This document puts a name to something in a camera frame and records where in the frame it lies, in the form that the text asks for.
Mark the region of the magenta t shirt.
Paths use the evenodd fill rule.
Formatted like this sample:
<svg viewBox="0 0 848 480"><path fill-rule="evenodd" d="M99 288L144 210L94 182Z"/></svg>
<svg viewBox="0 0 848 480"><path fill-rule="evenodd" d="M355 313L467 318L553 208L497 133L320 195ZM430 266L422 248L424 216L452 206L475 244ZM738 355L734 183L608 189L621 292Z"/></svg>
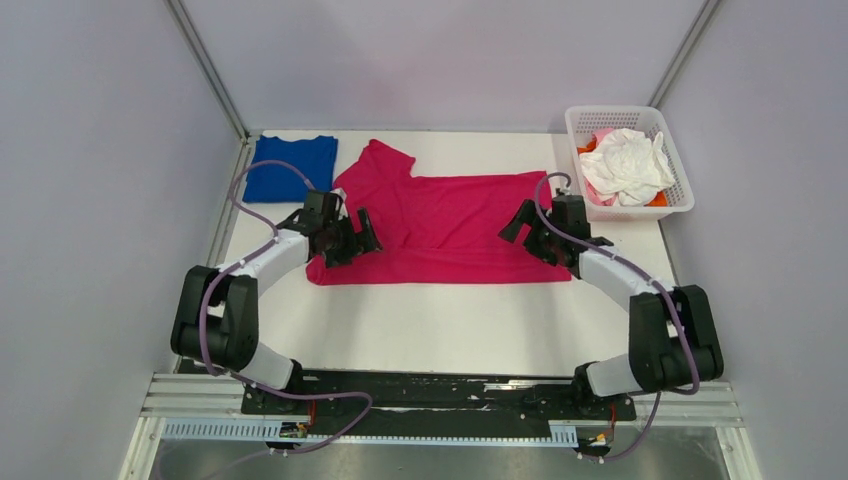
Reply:
<svg viewBox="0 0 848 480"><path fill-rule="evenodd" d="M306 267L319 286L402 283L522 284L568 282L570 273L499 238L542 170L516 174L415 176L416 160L371 140L335 180L349 210L367 210L382 249L328 267Z"/></svg>

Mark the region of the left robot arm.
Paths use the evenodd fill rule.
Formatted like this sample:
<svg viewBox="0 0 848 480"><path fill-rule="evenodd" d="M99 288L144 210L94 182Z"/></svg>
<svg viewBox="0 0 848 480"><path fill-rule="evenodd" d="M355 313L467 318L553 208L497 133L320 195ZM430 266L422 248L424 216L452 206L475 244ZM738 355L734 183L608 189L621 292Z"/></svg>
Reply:
<svg viewBox="0 0 848 480"><path fill-rule="evenodd" d="M342 191L311 190L304 204L279 223L252 252L216 267L194 266L186 274L170 337L171 350L268 388L283 413L298 411L306 386L293 377L299 364L264 344L259 331L260 297L291 271L313 259L327 268L352 264L378 252L369 212L348 212Z"/></svg>

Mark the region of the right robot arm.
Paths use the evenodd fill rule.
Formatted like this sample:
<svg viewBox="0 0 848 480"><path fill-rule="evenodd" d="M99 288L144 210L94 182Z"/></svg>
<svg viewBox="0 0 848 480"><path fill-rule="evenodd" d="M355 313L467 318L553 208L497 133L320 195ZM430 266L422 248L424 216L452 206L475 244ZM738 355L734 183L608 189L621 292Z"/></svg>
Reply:
<svg viewBox="0 0 848 480"><path fill-rule="evenodd" d="M575 371L580 383L570 392L571 403L580 415L598 416L612 396L621 394L692 394L701 382L723 375L723 354L705 290L664 282L623 257L610 240L593 235L581 196L560 194L549 211L527 199L499 236L520 241L548 265L566 268L628 315L626 353Z"/></svg>

